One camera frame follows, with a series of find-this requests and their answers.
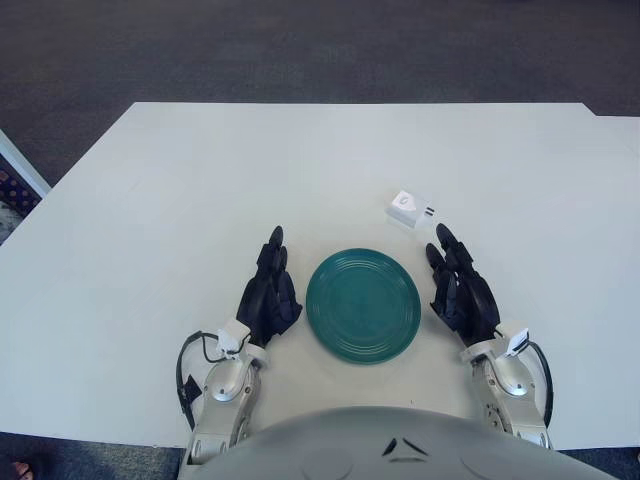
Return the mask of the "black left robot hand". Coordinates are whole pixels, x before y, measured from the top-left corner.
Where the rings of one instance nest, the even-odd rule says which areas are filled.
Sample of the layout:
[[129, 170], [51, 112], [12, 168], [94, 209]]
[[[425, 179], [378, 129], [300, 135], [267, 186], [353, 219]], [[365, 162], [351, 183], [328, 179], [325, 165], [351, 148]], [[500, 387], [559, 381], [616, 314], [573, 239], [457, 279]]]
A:
[[286, 271], [288, 252], [283, 239], [282, 227], [276, 226], [262, 246], [256, 274], [245, 287], [236, 315], [250, 329], [249, 343], [260, 348], [265, 348], [274, 335], [288, 330], [302, 312]]

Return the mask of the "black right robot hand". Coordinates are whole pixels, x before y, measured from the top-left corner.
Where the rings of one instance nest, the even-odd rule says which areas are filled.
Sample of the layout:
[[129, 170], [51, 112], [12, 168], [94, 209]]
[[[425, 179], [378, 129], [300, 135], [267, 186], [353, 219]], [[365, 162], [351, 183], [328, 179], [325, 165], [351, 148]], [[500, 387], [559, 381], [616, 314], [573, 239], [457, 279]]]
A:
[[432, 310], [466, 347], [494, 338], [499, 310], [486, 280], [474, 269], [465, 245], [443, 224], [436, 226], [441, 245], [425, 247], [436, 286]]

